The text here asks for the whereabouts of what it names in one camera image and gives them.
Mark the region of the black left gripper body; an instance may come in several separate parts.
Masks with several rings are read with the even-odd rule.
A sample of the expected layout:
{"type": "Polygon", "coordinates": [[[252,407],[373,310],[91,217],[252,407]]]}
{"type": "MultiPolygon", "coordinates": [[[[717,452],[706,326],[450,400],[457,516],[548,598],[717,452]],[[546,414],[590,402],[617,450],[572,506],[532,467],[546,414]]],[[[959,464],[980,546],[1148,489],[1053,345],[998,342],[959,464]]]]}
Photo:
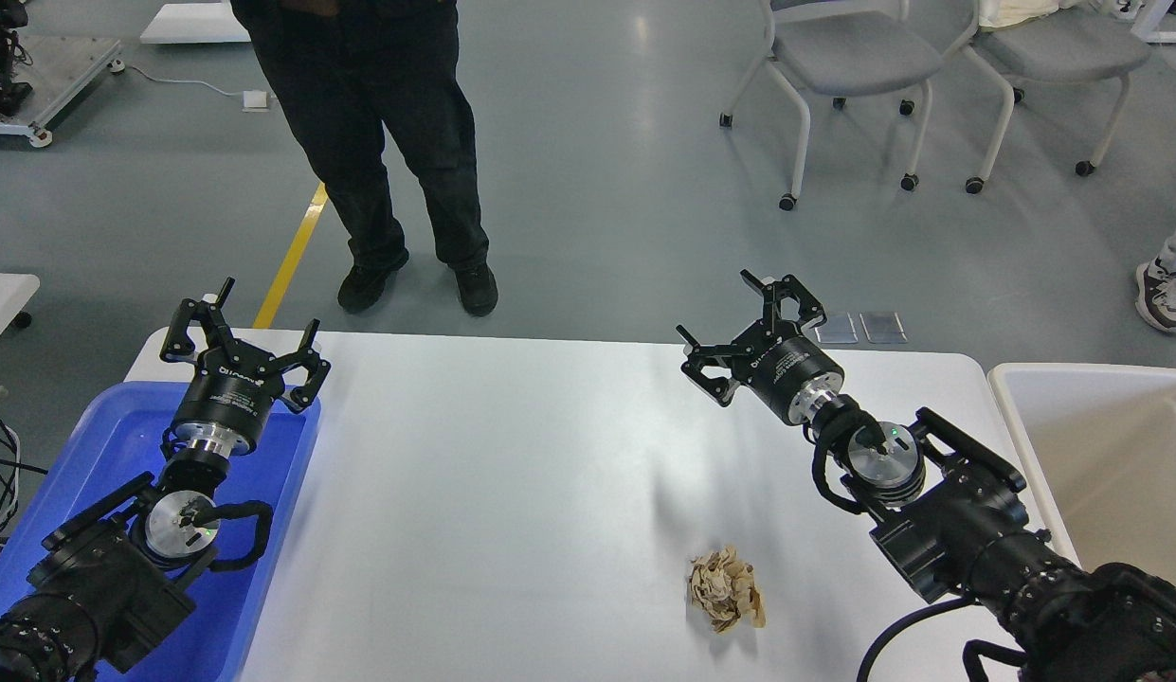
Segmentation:
{"type": "Polygon", "coordinates": [[[270,354],[258,347],[214,347],[202,353],[172,419],[172,435],[198,440],[215,433],[226,443],[218,449],[221,455],[258,449],[272,404],[285,389],[280,374],[258,374],[268,362],[270,354]]]}

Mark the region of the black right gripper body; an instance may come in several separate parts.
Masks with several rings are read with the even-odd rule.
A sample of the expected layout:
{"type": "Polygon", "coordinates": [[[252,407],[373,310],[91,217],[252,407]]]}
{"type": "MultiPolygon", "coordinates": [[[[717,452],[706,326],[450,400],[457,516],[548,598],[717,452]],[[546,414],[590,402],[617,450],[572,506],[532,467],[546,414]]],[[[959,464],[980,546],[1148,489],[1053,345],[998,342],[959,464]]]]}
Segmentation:
{"type": "Polygon", "coordinates": [[[795,325],[767,332],[753,323],[733,340],[742,350],[733,377],[748,386],[786,424],[810,424],[823,406],[838,401],[843,368],[795,325]]]}

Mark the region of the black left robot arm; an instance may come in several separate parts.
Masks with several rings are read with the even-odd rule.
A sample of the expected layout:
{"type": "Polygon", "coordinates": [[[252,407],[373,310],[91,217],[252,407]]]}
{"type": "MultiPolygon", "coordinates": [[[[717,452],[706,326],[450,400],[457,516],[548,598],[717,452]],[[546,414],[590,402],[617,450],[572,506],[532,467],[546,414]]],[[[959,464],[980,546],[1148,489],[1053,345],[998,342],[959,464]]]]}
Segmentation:
{"type": "Polygon", "coordinates": [[[206,571],[240,571],[270,544],[273,509],[219,504],[238,455],[258,449],[273,404],[318,401],[330,363],[315,349],[318,319],[283,355],[233,335],[223,319],[232,278],[214,297],[185,297],[160,357],[194,374],[160,450],[143,472],[58,526],[28,573],[29,595],[0,616],[0,681],[94,681],[100,663],[129,671],[187,619],[206,571]]]}

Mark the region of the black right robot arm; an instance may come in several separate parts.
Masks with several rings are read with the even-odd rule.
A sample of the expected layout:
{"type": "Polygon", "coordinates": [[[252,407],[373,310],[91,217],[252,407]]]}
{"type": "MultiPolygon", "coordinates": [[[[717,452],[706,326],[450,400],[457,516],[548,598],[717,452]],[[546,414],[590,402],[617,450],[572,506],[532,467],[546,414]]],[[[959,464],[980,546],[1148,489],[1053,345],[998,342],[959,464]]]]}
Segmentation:
{"type": "Polygon", "coordinates": [[[1176,681],[1176,587],[1128,563],[1085,571],[1028,529],[1015,466],[928,407],[915,422],[880,422],[842,392],[842,367],[806,329],[826,310],[796,278],[742,272],[762,314],[730,345],[700,345],[683,327],[682,372],[717,404],[750,388],[814,446],[811,479],[840,510],[868,514],[871,539],[926,600],[866,649],[866,681],[898,631],[968,606],[989,609],[1015,648],[969,640],[963,666],[985,681],[983,661],[1013,666],[1022,681],[1176,681]]]}

